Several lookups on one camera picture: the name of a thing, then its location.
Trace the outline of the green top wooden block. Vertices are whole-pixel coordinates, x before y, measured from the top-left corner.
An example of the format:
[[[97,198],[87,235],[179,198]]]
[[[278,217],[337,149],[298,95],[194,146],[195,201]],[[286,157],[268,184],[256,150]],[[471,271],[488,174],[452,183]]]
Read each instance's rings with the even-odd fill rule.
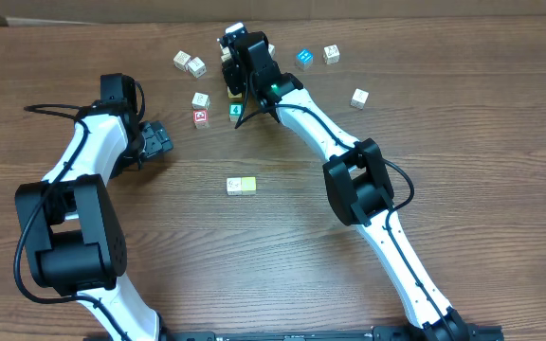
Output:
[[[228,111],[229,120],[232,122],[237,122],[240,119],[243,111],[244,106],[241,103],[231,103],[229,105]]]

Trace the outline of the yellow top wooden block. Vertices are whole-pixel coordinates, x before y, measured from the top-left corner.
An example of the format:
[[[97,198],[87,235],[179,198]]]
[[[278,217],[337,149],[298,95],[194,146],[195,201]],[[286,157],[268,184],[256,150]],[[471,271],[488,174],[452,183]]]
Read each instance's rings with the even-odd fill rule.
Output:
[[[241,192],[243,195],[253,195],[256,193],[256,178],[253,176],[241,178]]]

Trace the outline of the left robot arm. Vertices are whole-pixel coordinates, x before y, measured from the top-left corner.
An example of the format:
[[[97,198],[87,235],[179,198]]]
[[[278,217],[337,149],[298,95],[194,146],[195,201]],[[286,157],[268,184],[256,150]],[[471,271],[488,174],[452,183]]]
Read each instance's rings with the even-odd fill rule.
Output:
[[[173,148],[163,125],[145,120],[145,106],[140,83],[117,73],[101,76],[100,98],[90,105],[27,107],[72,120],[74,134],[41,181],[15,192],[15,284],[38,304],[80,303],[111,340],[173,337],[129,279],[125,237],[106,188],[125,169]]]

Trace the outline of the green L wooden block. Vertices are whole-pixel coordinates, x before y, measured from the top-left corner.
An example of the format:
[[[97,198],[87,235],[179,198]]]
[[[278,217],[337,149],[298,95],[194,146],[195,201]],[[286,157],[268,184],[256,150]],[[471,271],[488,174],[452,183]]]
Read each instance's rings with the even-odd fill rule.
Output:
[[[230,177],[227,179],[227,194],[229,196],[242,194],[242,178]]]

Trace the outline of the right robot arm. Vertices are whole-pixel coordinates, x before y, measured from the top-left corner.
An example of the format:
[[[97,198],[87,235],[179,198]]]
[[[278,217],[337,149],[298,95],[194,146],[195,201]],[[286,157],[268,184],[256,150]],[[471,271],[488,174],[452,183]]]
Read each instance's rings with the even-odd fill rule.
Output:
[[[360,141],[338,127],[293,74],[281,72],[263,32],[237,23],[218,42],[227,53],[222,72],[230,92],[253,97],[259,112],[293,131],[322,159],[331,209],[381,261],[411,326],[410,339],[472,339],[472,328],[431,280],[400,224],[388,171],[405,172],[372,139]]]

